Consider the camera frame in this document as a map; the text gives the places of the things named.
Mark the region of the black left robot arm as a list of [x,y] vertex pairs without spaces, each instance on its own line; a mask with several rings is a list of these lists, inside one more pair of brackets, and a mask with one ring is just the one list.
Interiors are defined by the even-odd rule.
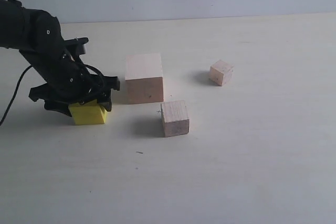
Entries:
[[88,41],[64,40],[56,17],[1,0],[1,47],[17,49],[45,80],[31,88],[29,98],[44,100],[46,110],[70,116],[69,105],[96,101],[111,111],[111,90],[120,89],[120,80],[82,62]]

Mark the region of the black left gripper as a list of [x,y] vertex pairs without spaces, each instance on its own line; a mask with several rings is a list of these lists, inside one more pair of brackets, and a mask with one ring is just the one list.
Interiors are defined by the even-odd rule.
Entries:
[[105,76],[78,57],[72,60],[67,52],[58,58],[30,52],[28,62],[46,82],[31,88],[29,98],[34,102],[44,100],[45,110],[72,117],[70,104],[96,100],[98,105],[111,112],[111,91],[120,90],[117,76]]

